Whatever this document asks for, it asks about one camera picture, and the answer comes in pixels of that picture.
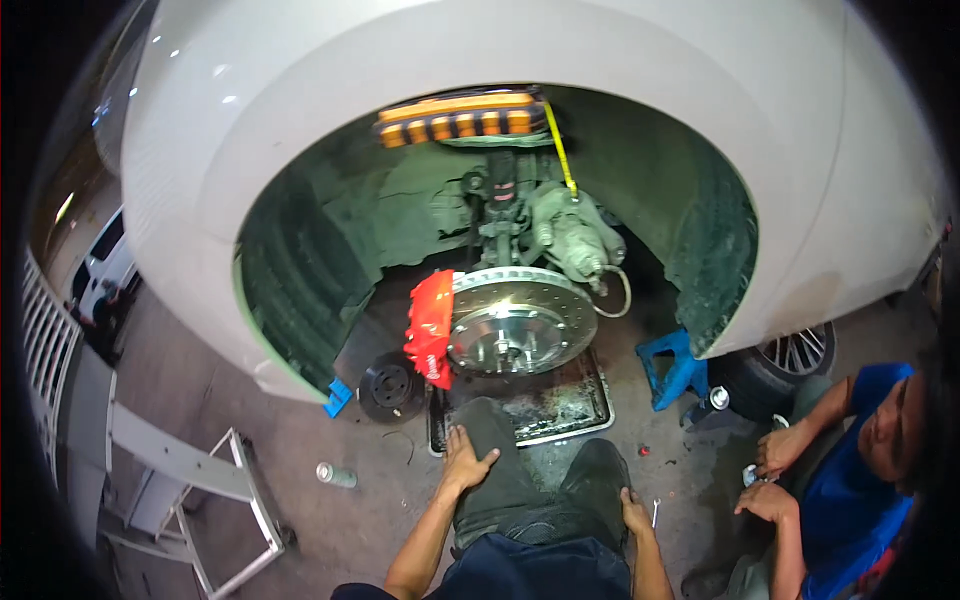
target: drilled brake rotor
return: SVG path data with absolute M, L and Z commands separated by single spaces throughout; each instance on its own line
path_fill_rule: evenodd
M 450 359 L 484 373 L 533 374 L 582 352 L 597 329 L 585 291 L 535 267 L 494 267 L 453 282 Z

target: spray can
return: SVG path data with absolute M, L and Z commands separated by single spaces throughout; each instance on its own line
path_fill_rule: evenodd
M 334 467 L 330 463 L 317 465 L 317 479 L 339 488 L 356 488 L 357 475 L 348 468 Z

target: pants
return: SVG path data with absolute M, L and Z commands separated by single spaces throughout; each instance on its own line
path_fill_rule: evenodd
M 475 398 L 455 420 L 467 428 L 478 458 L 500 448 L 487 478 L 457 504 L 453 529 L 458 550 L 499 532 L 532 544 L 596 537 L 622 555 L 627 528 L 619 494 L 630 486 L 630 475 L 613 444 L 600 439 L 584 443 L 556 494 L 547 494 L 537 489 L 520 462 L 514 426 L 499 402 Z M 543 532 L 561 532 L 561 537 Z
M 822 375 L 811 375 L 797 388 L 794 396 L 793 414 L 790 424 L 794 424 L 810 414 L 821 396 L 830 389 L 832 382 Z M 789 473 L 782 478 L 782 484 L 798 500 L 806 489 L 810 476 L 820 465 L 827 452 L 843 435 L 843 427 L 837 425 L 822 432 L 804 451 Z M 774 547 L 770 546 L 759 559 L 744 556 L 737 561 L 727 585 L 728 600 L 769 600 L 770 581 L 773 578 Z

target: hand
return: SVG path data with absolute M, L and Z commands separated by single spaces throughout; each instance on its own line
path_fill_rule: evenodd
M 801 420 L 792 427 L 773 431 L 756 443 L 756 476 L 776 481 L 793 465 L 810 445 L 807 423 Z
M 739 515 L 744 509 L 765 521 L 779 524 L 785 518 L 800 518 L 800 505 L 790 493 L 775 483 L 757 481 L 740 494 L 733 509 Z
M 459 497 L 467 488 L 479 484 L 490 472 L 490 467 L 500 457 L 500 449 L 494 448 L 483 460 L 478 461 L 473 444 L 463 425 L 454 425 L 446 433 L 446 452 L 444 452 L 444 476 L 440 480 L 440 491 L 455 492 Z
M 640 496 L 627 488 L 620 490 L 620 504 L 623 505 L 623 522 L 635 536 L 645 531 L 653 531 L 653 523 L 647 507 L 640 502 Z

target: brake rotor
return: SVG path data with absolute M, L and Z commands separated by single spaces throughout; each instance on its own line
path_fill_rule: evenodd
M 597 316 L 589 295 L 536 267 L 493 267 L 453 281 L 450 359 L 483 373 L 556 369 L 589 346 Z
M 377 422 L 405 422 L 423 408 L 423 376 L 402 351 L 387 352 L 364 371 L 357 401 Z

